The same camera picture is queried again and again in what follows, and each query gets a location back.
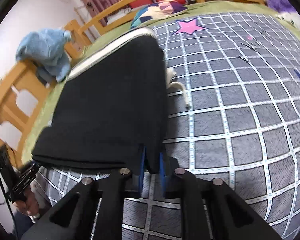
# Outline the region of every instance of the colorful geometric pillow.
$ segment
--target colorful geometric pillow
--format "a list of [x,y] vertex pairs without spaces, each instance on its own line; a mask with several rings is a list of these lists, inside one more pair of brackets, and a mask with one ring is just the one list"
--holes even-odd
[[188,8],[174,0],[165,0],[150,4],[137,12],[131,23],[131,29],[151,19],[161,20],[175,16],[186,9]]

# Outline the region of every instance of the purple plush toy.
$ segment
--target purple plush toy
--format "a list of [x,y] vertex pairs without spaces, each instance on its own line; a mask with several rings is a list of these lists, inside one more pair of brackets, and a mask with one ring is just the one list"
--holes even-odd
[[282,12],[296,12],[296,9],[289,3],[288,0],[268,0],[268,7],[276,10],[279,13]]

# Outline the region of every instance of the folded black clothing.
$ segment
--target folded black clothing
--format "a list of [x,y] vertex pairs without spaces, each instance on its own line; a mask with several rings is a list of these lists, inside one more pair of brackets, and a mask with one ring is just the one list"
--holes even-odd
[[145,147],[148,168],[158,172],[167,119],[163,52],[154,37],[135,37],[66,83],[33,159],[108,169]]

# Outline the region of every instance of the blue towel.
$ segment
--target blue towel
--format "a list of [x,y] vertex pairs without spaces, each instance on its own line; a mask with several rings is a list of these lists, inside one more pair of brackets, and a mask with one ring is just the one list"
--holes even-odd
[[61,82],[70,71],[70,61],[64,51],[68,41],[71,41],[70,31],[42,29],[30,32],[19,44],[16,61],[34,59]]

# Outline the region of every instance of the metal screw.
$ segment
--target metal screw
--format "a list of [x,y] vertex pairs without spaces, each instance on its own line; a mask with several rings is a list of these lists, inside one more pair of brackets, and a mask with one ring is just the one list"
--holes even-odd
[[220,178],[214,178],[214,179],[212,180],[212,183],[213,183],[214,185],[216,185],[216,186],[220,186],[220,185],[222,185],[223,180],[220,179]]
[[128,168],[121,168],[119,170],[119,173],[122,174],[122,175],[127,175],[129,174],[130,170]]
[[88,185],[92,182],[92,179],[90,177],[85,177],[81,180],[82,184]]
[[174,170],[174,172],[175,172],[176,174],[178,174],[178,175],[182,175],[182,174],[185,174],[185,173],[186,173],[186,170],[183,169],[183,168],[176,168],[176,169]]

